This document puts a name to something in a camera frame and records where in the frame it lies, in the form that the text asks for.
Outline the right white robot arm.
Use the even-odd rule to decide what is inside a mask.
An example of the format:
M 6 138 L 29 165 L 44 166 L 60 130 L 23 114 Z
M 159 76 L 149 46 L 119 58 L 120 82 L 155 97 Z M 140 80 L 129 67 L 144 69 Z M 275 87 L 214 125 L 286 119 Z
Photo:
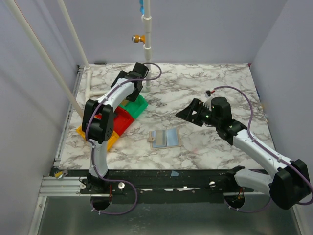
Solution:
M 232 118 L 231 106 L 226 98 L 213 98 L 210 107 L 195 98 L 176 113 L 176 117 L 197 126 L 208 124 L 215 127 L 222 140 L 248 154 L 267 172 L 264 175 L 242 166 L 235 167 L 225 179 L 225 187 L 229 191 L 251 188 L 270 196 L 284 210 L 311 193 L 307 165 L 300 159 L 292 161 L 267 145 L 261 147 L 261 141 L 250 135 L 244 124 Z

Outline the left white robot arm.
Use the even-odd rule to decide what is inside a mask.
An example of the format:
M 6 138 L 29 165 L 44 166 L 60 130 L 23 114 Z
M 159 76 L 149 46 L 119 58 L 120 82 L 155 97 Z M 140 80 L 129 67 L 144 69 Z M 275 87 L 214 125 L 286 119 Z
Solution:
M 148 72 L 145 64 L 137 62 L 130 72 L 122 70 L 111 89 L 99 100 L 89 99 L 85 103 L 82 130 L 91 145 L 89 174 L 95 177 L 91 187 L 97 193 L 104 193 L 109 186 L 103 177 L 108 172 L 107 142 L 113 134 L 114 112 L 123 100 L 134 102 L 137 99 Z

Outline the beige card holder wallet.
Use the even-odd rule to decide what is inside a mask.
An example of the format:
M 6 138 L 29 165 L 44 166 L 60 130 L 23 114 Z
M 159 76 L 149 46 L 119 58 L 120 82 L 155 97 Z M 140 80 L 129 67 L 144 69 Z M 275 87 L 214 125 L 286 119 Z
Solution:
M 165 149 L 181 146 L 181 138 L 178 128 L 167 130 L 154 130 L 149 132 L 147 142 L 151 149 Z

